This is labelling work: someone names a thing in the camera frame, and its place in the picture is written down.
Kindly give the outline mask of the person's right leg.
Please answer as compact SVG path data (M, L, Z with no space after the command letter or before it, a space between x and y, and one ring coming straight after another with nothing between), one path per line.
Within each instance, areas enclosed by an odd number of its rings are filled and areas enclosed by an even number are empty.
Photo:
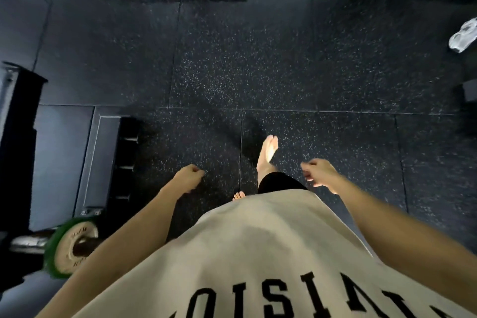
M258 186L267 175L278 171L277 168L271 164L271 160L277 150L278 137L268 135L262 144L256 165Z

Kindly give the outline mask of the person's left forearm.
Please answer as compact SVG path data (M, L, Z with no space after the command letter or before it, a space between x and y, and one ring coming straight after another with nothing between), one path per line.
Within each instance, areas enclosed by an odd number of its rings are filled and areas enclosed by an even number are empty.
M194 188L169 182L140 212L96 248L35 318L72 318L162 247L179 198Z

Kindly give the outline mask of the black rack upright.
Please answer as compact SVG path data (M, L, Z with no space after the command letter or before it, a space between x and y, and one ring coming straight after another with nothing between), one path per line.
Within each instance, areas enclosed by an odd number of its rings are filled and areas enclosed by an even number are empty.
M0 63L0 232L29 230L37 130L34 122L47 80Z

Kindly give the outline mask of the black block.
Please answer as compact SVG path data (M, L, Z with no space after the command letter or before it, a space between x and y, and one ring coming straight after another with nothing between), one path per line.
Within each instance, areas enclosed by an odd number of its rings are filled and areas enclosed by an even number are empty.
M477 78L465 81L462 91L466 103L477 103Z

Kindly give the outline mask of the black rack base with pegs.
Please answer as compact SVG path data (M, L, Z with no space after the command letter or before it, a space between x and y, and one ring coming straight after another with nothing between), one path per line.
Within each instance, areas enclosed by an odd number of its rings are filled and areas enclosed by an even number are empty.
M140 121L118 108L94 108L74 217L96 217L127 204L133 189Z

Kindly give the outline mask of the black shorts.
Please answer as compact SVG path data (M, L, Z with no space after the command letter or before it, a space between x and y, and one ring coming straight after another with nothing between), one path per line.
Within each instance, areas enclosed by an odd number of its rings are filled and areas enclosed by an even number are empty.
M297 189L308 190L305 185L280 171L267 174L258 184L258 194Z

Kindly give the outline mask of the beige lettered t-shirt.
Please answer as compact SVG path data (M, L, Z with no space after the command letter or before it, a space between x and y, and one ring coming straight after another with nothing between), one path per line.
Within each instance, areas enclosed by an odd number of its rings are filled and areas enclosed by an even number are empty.
M74 318L477 318L386 267L314 193L205 213Z

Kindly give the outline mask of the steel barbell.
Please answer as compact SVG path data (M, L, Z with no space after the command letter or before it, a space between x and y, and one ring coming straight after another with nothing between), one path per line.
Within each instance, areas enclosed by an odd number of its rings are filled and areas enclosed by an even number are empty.
M50 241L52 241L51 237L20 236L10 242L8 250L19 254L44 255ZM67 246L67 253L71 256L87 257L94 250L91 246L95 243L97 243L95 237L76 239Z

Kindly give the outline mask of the person's right forearm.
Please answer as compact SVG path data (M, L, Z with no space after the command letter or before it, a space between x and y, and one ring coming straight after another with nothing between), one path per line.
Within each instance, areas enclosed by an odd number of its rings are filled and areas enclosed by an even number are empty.
M477 315L477 255L341 175L327 187L384 264Z

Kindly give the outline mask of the person's right hand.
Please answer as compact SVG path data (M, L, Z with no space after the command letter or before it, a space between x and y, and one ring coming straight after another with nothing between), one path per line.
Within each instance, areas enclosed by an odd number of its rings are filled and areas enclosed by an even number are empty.
M337 172L337 170L331 165L329 161L318 158L312 160L322 161L323 186L321 187L326 187L332 194L338 195L342 176Z

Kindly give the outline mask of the person's left hand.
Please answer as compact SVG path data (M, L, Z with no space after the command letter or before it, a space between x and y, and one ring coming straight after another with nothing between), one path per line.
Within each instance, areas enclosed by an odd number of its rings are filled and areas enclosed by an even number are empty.
M181 196L197 188L204 175L204 170L194 164L189 164L179 170L168 184Z

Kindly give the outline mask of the white shoe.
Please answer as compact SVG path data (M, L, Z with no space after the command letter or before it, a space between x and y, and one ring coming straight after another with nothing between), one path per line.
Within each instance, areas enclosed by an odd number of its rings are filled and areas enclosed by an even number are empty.
M462 53L477 40L477 17L472 18L462 24L459 31L453 34L449 41L448 47L456 53Z

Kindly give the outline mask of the green weight plate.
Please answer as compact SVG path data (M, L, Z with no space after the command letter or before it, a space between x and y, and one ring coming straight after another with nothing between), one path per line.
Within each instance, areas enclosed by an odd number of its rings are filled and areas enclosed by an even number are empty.
M73 218L58 226L44 247L43 268L52 277L67 279L101 243L96 222Z

